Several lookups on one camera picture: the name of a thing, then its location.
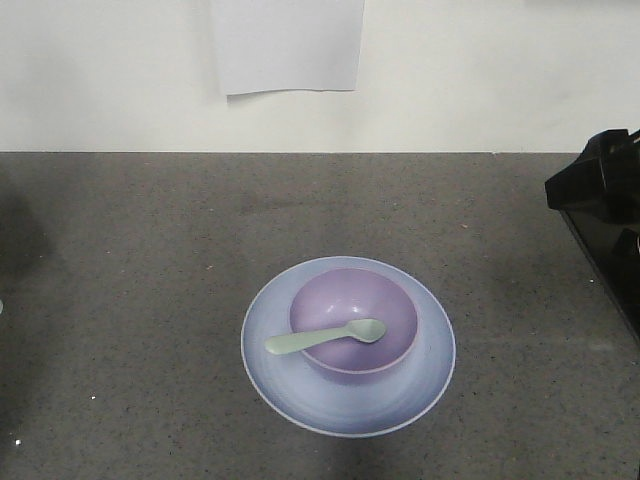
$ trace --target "paper sheet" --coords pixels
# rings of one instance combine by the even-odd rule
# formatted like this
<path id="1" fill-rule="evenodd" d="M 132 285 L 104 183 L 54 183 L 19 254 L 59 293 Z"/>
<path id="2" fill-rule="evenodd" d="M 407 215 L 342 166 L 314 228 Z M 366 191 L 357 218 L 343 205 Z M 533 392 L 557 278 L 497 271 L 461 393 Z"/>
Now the paper sheet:
<path id="1" fill-rule="evenodd" d="M 364 0 L 214 0 L 220 89 L 354 90 Z"/>

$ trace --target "plate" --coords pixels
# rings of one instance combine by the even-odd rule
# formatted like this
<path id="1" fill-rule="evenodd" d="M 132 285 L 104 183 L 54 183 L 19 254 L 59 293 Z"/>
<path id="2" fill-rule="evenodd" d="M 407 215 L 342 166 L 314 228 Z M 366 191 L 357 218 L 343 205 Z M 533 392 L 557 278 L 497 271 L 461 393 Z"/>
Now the plate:
<path id="1" fill-rule="evenodd" d="M 272 355 L 264 341 L 290 332 L 289 308 L 313 277 L 336 268 L 364 268 L 398 283 L 418 311 L 409 355 L 371 383 L 344 385 L 321 375 L 302 353 Z M 364 438 L 398 430 L 427 413 L 453 374 L 455 337 L 446 312 L 420 282 L 377 260 L 325 257 L 301 263 L 271 280 L 253 300 L 241 333 L 244 367 L 260 396 L 289 421 L 311 431 Z"/>

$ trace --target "purple bowl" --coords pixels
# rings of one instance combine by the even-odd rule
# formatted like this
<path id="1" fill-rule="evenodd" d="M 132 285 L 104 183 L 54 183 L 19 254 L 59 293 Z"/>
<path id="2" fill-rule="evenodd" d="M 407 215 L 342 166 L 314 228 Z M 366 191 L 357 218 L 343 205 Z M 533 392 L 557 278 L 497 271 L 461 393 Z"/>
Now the purple bowl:
<path id="1" fill-rule="evenodd" d="M 341 327 L 349 320 L 375 318 L 387 332 L 375 343 L 341 338 L 303 353 L 322 369 L 363 375 L 398 364 L 411 350 L 418 331 L 418 313 L 397 283 L 360 268 L 340 268 L 314 277 L 296 294 L 289 322 L 293 332 Z"/>

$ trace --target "spoon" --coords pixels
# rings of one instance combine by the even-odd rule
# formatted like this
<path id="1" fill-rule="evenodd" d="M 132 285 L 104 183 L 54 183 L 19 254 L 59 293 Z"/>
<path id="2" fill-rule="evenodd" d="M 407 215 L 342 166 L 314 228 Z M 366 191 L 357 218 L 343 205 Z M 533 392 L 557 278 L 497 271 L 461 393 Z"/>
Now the spoon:
<path id="1" fill-rule="evenodd" d="M 264 342 L 264 347 L 274 355 L 282 355 L 284 353 L 298 352 L 319 343 L 343 337 L 352 337 L 361 342 L 373 343 L 380 340 L 386 331 L 387 326 L 380 320 L 363 318 L 351 320 L 338 328 L 290 333 L 267 338 Z"/>

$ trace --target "white wall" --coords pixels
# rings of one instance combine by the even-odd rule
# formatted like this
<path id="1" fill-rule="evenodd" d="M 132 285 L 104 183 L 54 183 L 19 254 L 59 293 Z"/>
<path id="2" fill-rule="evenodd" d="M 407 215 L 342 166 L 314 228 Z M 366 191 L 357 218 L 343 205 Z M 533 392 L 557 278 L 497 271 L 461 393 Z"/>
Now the white wall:
<path id="1" fill-rule="evenodd" d="M 1 0 L 0 150 L 577 151 L 640 128 L 637 1 L 368 0 L 356 92 L 229 99 L 210 9 Z"/>

